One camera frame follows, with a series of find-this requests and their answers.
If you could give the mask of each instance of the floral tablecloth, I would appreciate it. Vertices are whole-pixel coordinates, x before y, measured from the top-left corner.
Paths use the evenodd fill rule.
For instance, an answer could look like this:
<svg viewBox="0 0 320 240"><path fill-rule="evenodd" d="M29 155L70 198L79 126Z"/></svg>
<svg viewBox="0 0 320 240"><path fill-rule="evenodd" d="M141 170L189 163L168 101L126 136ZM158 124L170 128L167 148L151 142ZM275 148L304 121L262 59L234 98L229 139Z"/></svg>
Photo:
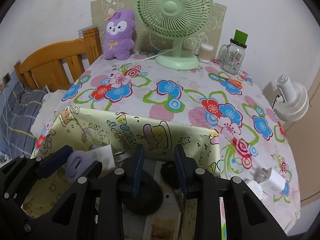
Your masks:
<svg viewBox="0 0 320 240"><path fill-rule="evenodd" d="M152 55L139 52L126 61L99 58L72 85L54 115L72 105L215 129L220 133L220 161L212 172L219 170L226 179L255 179L261 168L272 167L286 179L283 192L264 195L262 202L288 232L300 215L297 170L284 130L259 87L244 70L232 76L242 89L221 79L218 75L230 76L214 59L187 71L162 67L154 59L130 63ZM188 138L181 143L189 143ZM196 212L192 205L188 211Z"/></svg>

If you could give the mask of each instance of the beige door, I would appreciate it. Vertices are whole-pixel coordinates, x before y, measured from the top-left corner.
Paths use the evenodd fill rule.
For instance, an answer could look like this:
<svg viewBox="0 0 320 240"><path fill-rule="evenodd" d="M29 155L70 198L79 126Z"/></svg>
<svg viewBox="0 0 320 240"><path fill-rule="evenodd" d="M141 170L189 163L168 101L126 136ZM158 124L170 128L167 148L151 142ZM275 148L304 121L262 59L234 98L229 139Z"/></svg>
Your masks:
<svg viewBox="0 0 320 240"><path fill-rule="evenodd" d="M302 206L320 198L320 89L309 98L306 115L286 131L298 170Z"/></svg>

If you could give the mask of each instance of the purple plush toy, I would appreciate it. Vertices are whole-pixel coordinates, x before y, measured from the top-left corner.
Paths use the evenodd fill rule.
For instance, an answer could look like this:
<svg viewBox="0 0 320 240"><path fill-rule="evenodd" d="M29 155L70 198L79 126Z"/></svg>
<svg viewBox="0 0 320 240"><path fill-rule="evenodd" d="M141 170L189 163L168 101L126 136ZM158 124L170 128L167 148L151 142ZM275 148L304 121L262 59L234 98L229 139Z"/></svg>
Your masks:
<svg viewBox="0 0 320 240"><path fill-rule="evenodd" d="M103 44L105 59L125 60L134 47L132 34L135 30L134 11L130 9L116 12L107 22L106 39Z"/></svg>

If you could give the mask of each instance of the wooden headboard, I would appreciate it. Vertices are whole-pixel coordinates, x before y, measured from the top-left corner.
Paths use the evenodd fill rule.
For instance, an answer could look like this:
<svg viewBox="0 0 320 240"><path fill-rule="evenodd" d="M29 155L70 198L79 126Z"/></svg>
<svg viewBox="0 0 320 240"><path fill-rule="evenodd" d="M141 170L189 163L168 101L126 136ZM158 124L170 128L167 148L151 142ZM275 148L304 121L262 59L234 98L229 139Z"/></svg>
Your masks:
<svg viewBox="0 0 320 240"><path fill-rule="evenodd" d="M61 60L65 58L72 78L76 81L84 72L80 54L86 53L91 65L101 56L98 28L83 31L83 39L57 42L32 53L26 60L14 66L21 83L31 89L46 85L51 91L68 90L70 84Z"/></svg>

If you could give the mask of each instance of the black jar lid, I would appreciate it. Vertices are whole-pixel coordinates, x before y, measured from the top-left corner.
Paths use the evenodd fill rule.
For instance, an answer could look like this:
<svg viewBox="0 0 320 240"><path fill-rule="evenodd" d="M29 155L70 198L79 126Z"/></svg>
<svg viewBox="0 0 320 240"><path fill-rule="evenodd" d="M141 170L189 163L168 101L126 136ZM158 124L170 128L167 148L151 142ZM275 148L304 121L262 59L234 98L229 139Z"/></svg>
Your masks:
<svg viewBox="0 0 320 240"><path fill-rule="evenodd" d="M235 45L237 45L237 46L239 46L239 47L241 47L241 48L244 48L244 49L247 48L247 45L241 44L241 43L235 41L234 39L230 39L230 42L233 43L233 44L235 44Z"/></svg>

